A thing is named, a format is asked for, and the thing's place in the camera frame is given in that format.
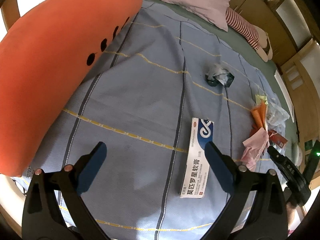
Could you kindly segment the white device on bed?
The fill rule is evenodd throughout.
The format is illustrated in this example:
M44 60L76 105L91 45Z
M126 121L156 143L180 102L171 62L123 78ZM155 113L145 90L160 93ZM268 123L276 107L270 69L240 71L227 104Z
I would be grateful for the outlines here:
M303 160L303 151L297 142L292 145L292 160L297 167L301 165Z

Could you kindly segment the dark green wrapper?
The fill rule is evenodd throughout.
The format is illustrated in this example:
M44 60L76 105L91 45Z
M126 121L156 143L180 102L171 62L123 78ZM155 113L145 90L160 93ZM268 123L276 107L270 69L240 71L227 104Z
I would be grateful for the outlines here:
M229 88L234 78L234 75L227 68L216 63L209 67L206 74L206 81L212 87L222 85L225 88Z

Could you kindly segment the white flat board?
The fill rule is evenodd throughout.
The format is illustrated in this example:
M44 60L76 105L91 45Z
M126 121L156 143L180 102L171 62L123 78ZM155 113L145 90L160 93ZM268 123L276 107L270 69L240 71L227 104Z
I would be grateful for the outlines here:
M295 122L295 111L294 111L293 102L292 102L291 97L289 95L289 91L287 90L287 87L286 87L280 73L277 70L275 70L275 72L274 72L274 78L277 81L277 83L280 87L280 90L284 96L287 107L289 109L289 113L290 113L292 122Z

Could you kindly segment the orange snack wrapper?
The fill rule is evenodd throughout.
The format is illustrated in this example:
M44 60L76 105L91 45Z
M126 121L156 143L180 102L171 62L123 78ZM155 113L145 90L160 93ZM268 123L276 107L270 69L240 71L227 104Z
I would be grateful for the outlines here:
M259 105L256 105L251 109L251 115L254 119L254 124L250 132L250 136L254 135L259 129L263 128L265 131L268 130L266 124L266 113L267 105L264 101L261 101Z

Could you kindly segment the red cigarette box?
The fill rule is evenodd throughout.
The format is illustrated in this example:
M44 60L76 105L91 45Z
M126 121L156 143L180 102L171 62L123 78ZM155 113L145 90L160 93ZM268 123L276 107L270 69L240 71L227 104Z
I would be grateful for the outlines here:
M287 143L287 139L273 129L268 131L268 136L269 136L269 141L276 144L280 148L284 148L284 146Z

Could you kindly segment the orange carrot plush pillow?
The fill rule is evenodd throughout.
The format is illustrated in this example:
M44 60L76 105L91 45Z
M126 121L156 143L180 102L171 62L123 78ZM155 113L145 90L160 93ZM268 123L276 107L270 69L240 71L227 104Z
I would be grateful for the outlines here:
M45 0L1 40L1 174L19 177L143 0Z

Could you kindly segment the pink plastic package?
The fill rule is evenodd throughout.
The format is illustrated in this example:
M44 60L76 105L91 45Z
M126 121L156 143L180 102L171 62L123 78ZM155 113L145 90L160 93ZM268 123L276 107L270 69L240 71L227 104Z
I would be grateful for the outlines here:
M243 142L245 147L241 162L250 170L255 171L257 162L260 159L265 148L268 148L269 136L264 128L260 128L250 138Z

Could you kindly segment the striped plush doll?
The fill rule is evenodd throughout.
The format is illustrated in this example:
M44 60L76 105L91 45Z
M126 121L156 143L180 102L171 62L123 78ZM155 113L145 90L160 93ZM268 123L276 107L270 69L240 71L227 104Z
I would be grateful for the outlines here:
M248 42L264 62L272 59L273 50L267 32L249 23L230 7L226 10L226 22Z

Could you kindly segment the clear plastic bag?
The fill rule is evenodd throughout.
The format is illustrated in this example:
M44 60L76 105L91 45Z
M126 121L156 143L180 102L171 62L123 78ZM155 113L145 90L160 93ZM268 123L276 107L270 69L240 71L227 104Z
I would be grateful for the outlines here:
M267 122L271 126L279 126L290 118L290 115L282 107L273 102L267 105Z

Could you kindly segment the white blue ointment box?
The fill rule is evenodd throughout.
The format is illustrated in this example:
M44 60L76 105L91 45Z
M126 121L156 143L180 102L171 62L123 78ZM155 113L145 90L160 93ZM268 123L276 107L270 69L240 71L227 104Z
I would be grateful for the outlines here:
M203 198L210 165L205 156L205 146L213 141L214 123L210 120L192 118L189 149L181 198Z

